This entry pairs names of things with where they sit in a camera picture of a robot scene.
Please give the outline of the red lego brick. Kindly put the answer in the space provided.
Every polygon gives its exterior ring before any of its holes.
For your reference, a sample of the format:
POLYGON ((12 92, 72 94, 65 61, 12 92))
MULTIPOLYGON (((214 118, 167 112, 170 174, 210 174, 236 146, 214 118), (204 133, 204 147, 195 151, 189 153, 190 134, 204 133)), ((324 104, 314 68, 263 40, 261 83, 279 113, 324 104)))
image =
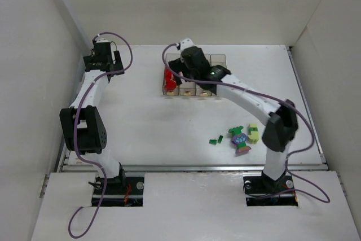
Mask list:
POLYGON ((173 91, 177 87, 177 83, 173 77, 173 74, 165 68, 164 70, 164 89, 166 91, 173 91))

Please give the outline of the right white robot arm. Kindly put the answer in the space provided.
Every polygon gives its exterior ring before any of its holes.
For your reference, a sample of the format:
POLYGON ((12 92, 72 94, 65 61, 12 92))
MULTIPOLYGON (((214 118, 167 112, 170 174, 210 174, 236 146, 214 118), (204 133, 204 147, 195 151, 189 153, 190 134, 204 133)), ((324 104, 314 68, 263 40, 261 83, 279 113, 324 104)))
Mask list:
POLYGON ((240 106, 264 125, 262 142, 266 146, 266 162, 261 183, 266 193, 278 192, 286 177, 289 146, 298 130, 293 102, 273 101, 270 96, 252 90, 227 68, 210 65, 203 50, 195 45, 176 43, 174 47, 180 52, 180 57, 165 65, 177 77, 178 84, 182 80, 194 82, 202 89, 240 106))

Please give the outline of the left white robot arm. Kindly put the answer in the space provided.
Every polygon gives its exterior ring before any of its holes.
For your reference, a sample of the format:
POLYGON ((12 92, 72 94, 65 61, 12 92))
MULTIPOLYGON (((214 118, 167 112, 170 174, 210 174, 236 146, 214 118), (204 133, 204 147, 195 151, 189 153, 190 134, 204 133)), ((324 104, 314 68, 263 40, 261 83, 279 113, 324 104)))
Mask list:
POLYGON ((76 141, 76 155, 81 161, 99 165, 99 177, 92 183, 96 191, 101 193, 107 185, 105 194, 115 195, 125 191, 126 176, 121 163, 105 149, 108 137, 98 106, 113 77, 106 73, 124 67, 119 51, 113 51, 107 39, 94 41, 93 46, 91 54, 83 58, 85 74, 80 91, 70 107, 63 108, 59 116, 67 149, 74 151, 76 141))

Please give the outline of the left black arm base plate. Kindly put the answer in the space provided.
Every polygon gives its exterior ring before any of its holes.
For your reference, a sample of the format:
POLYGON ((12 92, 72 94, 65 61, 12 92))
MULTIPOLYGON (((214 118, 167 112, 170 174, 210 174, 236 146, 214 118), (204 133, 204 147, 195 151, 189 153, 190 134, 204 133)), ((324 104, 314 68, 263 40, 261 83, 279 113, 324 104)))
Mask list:
POLYGON ((91 205, 101 207, 142 207, 144 192, 144 177, 125 177, 125 179, 112 178, 108 179, 105 193, 100 200, 104 179, 96 177, 95 182, 89 182, 92 185, 93 196, 91 205))

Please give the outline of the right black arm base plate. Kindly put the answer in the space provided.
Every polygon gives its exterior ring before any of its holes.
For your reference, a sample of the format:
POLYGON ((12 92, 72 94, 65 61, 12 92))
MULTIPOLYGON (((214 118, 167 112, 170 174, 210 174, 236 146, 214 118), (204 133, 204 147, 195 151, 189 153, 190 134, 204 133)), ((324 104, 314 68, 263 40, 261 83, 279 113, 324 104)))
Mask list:
POLYGON ((291 176, 286 175, 276 185, 268 187, 262 176, 243 177, 243 192, 247 207, 298 206, 291 176))

